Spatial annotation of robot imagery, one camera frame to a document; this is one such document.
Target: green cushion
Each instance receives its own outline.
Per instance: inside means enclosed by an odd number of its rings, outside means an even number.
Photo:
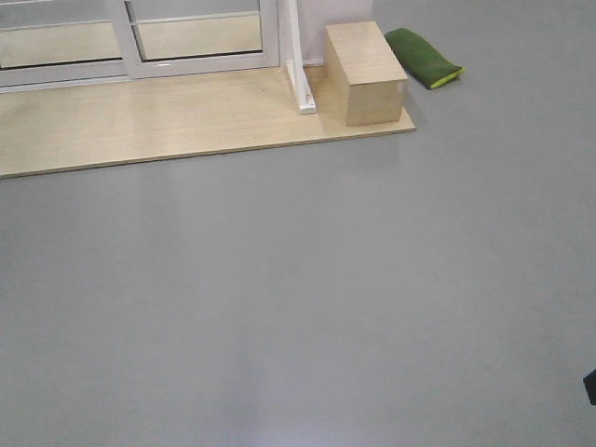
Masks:
[[[447,61],[425,39],[407,28],[387,33],[385,38],[403,68],[426,88],[440,87],[466,70]]]

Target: sliding door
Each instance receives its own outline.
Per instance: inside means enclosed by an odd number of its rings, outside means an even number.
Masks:
[[[276,0],[107,0],[131,77],[279,64]]]
[[[0,87],[124,74],[102,0],[0,0]]]
[[[0,87],[278,64],[277,0],[0,0]]]

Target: black object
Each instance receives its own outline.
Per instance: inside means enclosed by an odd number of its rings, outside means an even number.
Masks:
[[[588,391],[589,403],[596,405],[596,371],[584,378],[584,385]]]

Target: wooden board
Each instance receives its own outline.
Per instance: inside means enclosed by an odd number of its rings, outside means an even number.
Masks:
[[[325,67],[348,126],[400,119],[408,76],[374,21],[328,25]]]
[[[299,115],[281,68],[0,95],[0,178],[411,131],[346,127],[320,67],[319,113]]]

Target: gray floor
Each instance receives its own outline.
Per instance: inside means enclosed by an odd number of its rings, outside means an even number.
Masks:
[[[414,134],[0,182],[0,445],[596,445],[596,3],[375,15]]]

